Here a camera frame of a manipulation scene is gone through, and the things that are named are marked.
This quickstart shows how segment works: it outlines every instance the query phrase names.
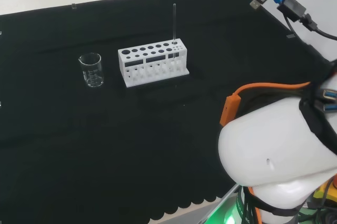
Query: green light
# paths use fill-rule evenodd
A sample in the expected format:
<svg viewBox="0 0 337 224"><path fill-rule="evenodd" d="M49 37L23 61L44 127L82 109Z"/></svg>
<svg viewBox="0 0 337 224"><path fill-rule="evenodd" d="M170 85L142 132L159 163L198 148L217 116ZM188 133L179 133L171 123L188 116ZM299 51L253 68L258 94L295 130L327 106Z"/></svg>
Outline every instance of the green light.
<svg viewBox="0 0 337 224"><path fill-rule="evenodd" d="M229 216L227 220L224 222L225 224L235 224L235 220L233 216Z"/></svg>

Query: orange part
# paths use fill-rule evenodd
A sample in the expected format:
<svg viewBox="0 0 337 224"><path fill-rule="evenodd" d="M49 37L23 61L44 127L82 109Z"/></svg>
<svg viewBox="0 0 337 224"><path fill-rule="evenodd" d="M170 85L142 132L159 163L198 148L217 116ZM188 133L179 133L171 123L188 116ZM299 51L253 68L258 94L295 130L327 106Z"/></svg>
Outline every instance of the orange part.
<svg viewBox="0 0 337 224"><path fill-rule="evenodd" d="M336 175L333 178L333 185L335 186L335 188L337 188L337 176Z"/></svg>
<svg viewBox="0 0 337 224"><path fill-rule="evenodd" d="M251 195L255 195L252 187L248 187L248 189L249 189L249 192L251 193ZM261 214L260 214L259 209L255 207L255 211L256 211L258 223L262 224L262 218L261 218Z"/></svg>
<svg viewBox="0 0 337 224"><path fill-rule="evenodd" d="M225 126L235 119L240 101L241 98L238 95L231 95L226 98L225 106L220 119L220 125Z"/></svg>
<svg viewBox="0 0 337 224"><path fill-rule="evenodd" d="M250 83L238 88L233 95L238 95L241 91L257 88L257 87L269 87L269 88L277 88L277 89L288 89L295 90L306 87L310 82L301 83L301 84L281 84L281 83Z"/></svg>

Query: table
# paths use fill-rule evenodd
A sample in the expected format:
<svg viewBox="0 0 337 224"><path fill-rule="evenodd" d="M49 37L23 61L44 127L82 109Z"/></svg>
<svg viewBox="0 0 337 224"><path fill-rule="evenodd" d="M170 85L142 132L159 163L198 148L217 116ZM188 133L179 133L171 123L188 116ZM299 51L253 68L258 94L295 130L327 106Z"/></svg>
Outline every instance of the table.
<svg viewBox="0 0 337 224"><path fill-rule="evenodd" d="M234 182L217 152L226 96L300 83L324 61L251 0L107 0L0 16L0 220L139 223ZM190 75L125 88L117 50L177 36ZM102 56L85 86L77 58Z"/></svg>

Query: test tube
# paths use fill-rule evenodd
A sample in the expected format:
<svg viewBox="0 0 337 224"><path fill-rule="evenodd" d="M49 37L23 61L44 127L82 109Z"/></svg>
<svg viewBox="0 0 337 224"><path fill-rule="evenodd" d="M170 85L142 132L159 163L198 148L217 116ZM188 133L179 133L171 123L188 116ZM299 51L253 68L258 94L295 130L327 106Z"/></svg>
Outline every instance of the test tube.
<svg viewBox="0 0 337 224"><path fill-rule="evenodd" d="M176 4L173 4L173 42L172 44L177 44L176 39L176 32L177 32L177 7Z"/></svg>

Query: orange cable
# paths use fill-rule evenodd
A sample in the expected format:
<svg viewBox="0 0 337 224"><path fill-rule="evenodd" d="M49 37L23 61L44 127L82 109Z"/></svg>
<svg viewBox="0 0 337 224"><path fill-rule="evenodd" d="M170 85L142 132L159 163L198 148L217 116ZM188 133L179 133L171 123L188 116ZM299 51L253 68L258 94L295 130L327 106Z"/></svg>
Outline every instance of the orange cable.
<svg viewBox="0 0 337 224"><path fill-rule="evenodd" d="M281 83L250 83L246 84L244 86L241 86L238 88L233 95L238 95L241 91L257 88L257 87L269 87L269 88L277 88L277 89L288 89L288 90L294 90L303 88L307 85L309 85L310 82L301 83L301 84L281 84Z"/></svg>
<svg viewBox="0 0 337 224"><path fill-rule="evenodd" d="M251 195L255 195L252 187L248 187L248 189L249 189L249 192L251 193ZM261 218L261 214L260 214L259 209L255 207L255 211L256 211L256 216L257 216L258 223L262 224L262 218Z"/></svg>

